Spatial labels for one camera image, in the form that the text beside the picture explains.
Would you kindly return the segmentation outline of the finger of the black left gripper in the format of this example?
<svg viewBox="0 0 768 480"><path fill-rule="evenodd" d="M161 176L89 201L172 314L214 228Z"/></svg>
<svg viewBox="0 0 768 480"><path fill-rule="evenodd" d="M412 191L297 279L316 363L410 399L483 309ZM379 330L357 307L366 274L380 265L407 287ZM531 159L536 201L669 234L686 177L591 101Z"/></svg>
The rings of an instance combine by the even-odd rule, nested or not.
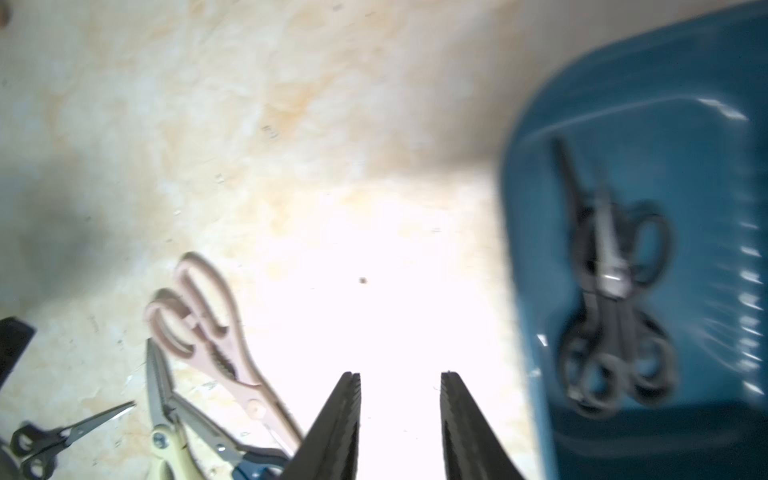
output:
<svg viewBox="0 0 768 480"><path fill-rule="evenodd" d="M0 321L0 386L12 374L36 334L36 329L17 317Z"/></svg>

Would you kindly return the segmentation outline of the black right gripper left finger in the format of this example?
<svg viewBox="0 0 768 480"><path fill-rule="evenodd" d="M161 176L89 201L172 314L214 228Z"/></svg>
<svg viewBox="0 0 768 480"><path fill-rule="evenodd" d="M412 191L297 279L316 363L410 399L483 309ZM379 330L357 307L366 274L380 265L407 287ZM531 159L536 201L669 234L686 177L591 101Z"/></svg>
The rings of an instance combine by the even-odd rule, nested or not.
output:
<svg viewBox="0 0 768 480"><path fill-rule="evenodd" d="M281 480L356 479L361 395L360 374L343 373Z"/></svg>

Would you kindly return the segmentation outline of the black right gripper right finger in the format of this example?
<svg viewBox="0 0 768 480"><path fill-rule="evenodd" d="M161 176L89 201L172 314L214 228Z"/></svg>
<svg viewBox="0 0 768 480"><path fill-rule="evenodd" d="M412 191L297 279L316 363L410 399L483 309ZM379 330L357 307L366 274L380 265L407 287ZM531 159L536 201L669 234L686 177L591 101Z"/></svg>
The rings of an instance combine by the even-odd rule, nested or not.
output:
<svg viewBox="0 0 768 480"><path fill-rule="evenodd" d="M524 479L456 372L441 374L440 413L447 479Z"/></svg>

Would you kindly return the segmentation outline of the pink kitchen scissors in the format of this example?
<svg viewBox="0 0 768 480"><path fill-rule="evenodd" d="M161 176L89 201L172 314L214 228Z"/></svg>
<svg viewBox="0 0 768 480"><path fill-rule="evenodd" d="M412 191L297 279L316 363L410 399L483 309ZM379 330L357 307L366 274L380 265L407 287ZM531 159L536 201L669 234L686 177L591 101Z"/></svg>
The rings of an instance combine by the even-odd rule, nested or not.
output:
<svg viewBox="0 0 768 480"><path fill-rule="evenodd" d="M177 287L157 291L144 310L156 345L223 386L280 447L295 454L302 431L256 367L226 280L196 252L180 258L173 279Z"/></svg>

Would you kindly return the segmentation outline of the blue handled scissors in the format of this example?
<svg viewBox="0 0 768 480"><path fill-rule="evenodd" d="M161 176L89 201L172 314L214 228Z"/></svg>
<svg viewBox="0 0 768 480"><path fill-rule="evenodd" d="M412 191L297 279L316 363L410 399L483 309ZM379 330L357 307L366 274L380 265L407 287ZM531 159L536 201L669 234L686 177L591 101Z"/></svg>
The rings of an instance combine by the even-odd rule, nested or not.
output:
<svg viewBox="0 0 768 480"><path fill-rule="evenodd" d="M232 478L278 479L288 455L277 448L261 448L238 442L226 430L187 400L172 395L165 410L190 427L219 457L233 466Z"/></svg>

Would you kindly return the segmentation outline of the small black scissors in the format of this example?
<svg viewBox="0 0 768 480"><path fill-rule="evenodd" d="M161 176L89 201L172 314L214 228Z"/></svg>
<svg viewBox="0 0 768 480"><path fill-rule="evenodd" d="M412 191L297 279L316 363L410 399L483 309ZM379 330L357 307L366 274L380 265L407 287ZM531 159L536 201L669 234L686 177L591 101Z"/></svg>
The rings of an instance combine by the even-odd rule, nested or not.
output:
<svg viewBox="0 0 768 480"><path fill-rule="evenodd" d="M603 383L585 394L596 415L615 415L625 396L649 408L666 402L680 383L677 350L666 329L628 298L600 294L597 312L599 337L585 368L596 367Z"/></svg>

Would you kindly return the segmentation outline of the black scissors pointing right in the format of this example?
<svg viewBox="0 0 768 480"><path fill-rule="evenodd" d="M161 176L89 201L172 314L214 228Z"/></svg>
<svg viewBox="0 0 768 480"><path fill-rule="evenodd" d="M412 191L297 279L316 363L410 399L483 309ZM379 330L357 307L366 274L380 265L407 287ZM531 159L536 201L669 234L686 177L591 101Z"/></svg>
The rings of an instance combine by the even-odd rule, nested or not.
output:
<svg viewBox="0 0 768 480"><path fill-rule="evenodd" d="M71 425L43 430L31 422L21 424L10 439L11 452L21 461L22 479L50 479L57 466L57 456L74 442L119 418L136 406L129 401Z"/></svg>

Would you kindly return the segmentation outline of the cream kitchen scissors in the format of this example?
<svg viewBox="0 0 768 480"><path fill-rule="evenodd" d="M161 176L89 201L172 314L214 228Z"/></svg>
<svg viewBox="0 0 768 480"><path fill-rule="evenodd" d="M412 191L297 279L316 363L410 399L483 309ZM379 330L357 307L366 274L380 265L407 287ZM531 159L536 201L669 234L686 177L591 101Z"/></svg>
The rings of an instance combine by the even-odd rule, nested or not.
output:
<svg viewBox="0 0 768 480"><path fill-rule="evenodd" d="M146 387L152 421L151 465L147 478L203 480L204 474L190 452L184 426L171 406L174 384L163 351L149 338L146 341Z"/></svg>

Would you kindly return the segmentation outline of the teal plastic storage box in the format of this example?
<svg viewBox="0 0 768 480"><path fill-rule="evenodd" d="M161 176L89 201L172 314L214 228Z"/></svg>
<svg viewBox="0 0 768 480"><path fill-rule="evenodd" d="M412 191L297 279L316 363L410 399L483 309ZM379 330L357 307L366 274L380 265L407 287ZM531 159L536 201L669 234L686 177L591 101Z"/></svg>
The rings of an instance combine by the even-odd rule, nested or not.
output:
<svg viewBox="0 0 768 480"><path fill-rule="evenodd" d="M767 475L767 5L597 49L501 201L550 479Z"/></svg>

